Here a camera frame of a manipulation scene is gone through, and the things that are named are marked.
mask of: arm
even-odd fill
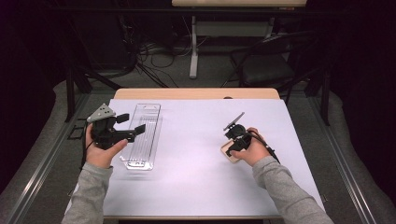
[[[267,189],[286,223],[332,223],[315,199],[294,182],[289,170],[270,156],[257,139],[251,139],[246,151],[232,151],[232,155],[253,167],[257,184]]]
[[[128,144],[124,139],[108,150],[102,150],[92,142],[91,130],[92,125],[87,128],[87,161],[78,177],[78,190],[72,196],[72,205],[62,223],[103,222],[103,202],[113,173],[111,159]]]

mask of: white tabletop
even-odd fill
[[[306,0],[172,0],[174,7],[305,7]]]
[[[218,218],[277,217],[273,201],[259,188],[251,167],[230,163],[220,152],[228,140],[223,128],[238,121],[256,127],[276,150],[294,180],[323,208],[315,182],[281,100],[111,100],[117,112],[134,112],[136,104],[160,104],[163,123],[154,169],[127,170],[114,157],[113,176],[104,204],[105,217]],[[129,130],[130,122],[116,125]]]

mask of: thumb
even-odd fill
[[[234,156],[237,159],[241,159],[243,160],[245,158],[245,153],[246,151],[236,151],[236,150],[232,150],[231,155]]]
[[[126,147],[126,145],[128,144],[128,140],[126,139],[122,139],[120,140],[116,145],[114,145],[113,147],[109,148],[107,150],[107,152],[109,152],[111,154],[112,157],[114,157],[117,153],[119,153],[123,148]]]

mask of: gray sleeve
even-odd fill
[[[62,223],[103,223],[103,202],[112,173],[112,167],[103,169],[85,163]]]
[[[332,223],[315,199],[294,182],[288,168],[273,157],[256,162],[253,176],[260,187],[267,189],[286,223]]]

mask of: transparent plastic container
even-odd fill
[[[130,129],[146,124],[144,133],[139,134],[133,143],[127,145],[120,154],[120,159],[129,170],[152,170],[155,153],[160,136],[162,119],[161,105],[136,105]]]

